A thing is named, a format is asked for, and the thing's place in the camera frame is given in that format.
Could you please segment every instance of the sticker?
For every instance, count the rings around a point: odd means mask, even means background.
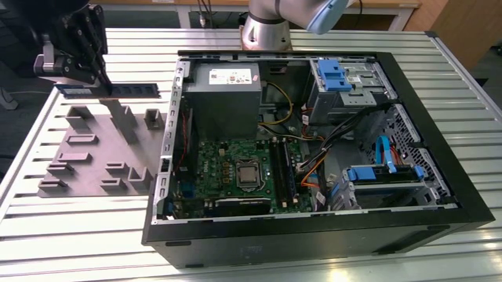
[[[304,125],[308,125],[308,116],[302,115],[302,122]]]
[[[211,85],[251,83],[251,69],[212,69],[210,71]]]
[[[351,82],[351,83],[354,83],[354,82],[361,82],[361,78],[359,78],[358,75],[357,75],[357,76],[348,76],[348,77],[347,77],[347,80],[348,80],[348,82]]]
[[[315,198],[319,200],[319,202],[322,203],[322,205],[324,205],[324,203],[326,203],[326,197],[324,197],[323,194],[320,194],[319,191],[315,194]]]
[[[65,88],[63,89],[65,94],[77,94],[77,95],[88,95],[92,94],[91,90],[87,88]]]

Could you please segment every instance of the motherboard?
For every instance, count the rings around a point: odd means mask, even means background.
[[[207,217],[223,204],[266,208],[259,214],[311,212],[310,194],[296,191],[294,170],[286,170],[300,161],[296,140],[200,142],[195,184],[180,184],[186,217]]]

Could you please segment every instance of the yellow wire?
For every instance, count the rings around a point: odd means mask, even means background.
[[[279,125],[283,122],[286,122],[290,119],[291,115],[292,115],[292,102],[291,102],[290,96],[286,94],[286,92],[283,91],[283,89],[275,83],[267,81],[267,84],[275,86],[275,88],[276,88],[276,90],[279,90],[280,94],[284,95],[284,97],[286,97],[286,99],[288,100],[288,103],[290,103],[290,112],[288,112],[288,115],[283,119],[280,119],[280,120],[278,120],[275,122],[260,122],[259,125]]]

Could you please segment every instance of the slotted table surface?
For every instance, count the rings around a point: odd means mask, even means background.
[[[239,31],[108,29],[107,72],[114,82],[156,82],[162,99],[122,100],[134,113],[168,108],[178,50],[239,49]],[[52,91],[0,185],[0,278],[68,281],[170,278],[178,281],[462,281],[502,274],[501,111],[438,39],[425,33],[292,31],[295,50],[393,52],[497,221],[393,256],[176,270],[140,244],[147,197],[41,199],[45,174],[71,105],[106,112],[95,100]]]

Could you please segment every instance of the metal mesh panel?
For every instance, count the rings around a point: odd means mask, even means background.
[[[401,105],[393,107],[387,113],[379,112],[370,115],[357,129],[361,139],[365,157],[370,164],[375,163],[375,141],[379,135],[386,135],[397,145],[405,163],[419,165],[427,172],[427,182],[433,183],[439,196],[449,196],[450,191],[442,182],[442,177],[433,168],[433,161],[423,149],[413,147],[414,142],[421,142],[419,136],[407,118],[405,108]]]

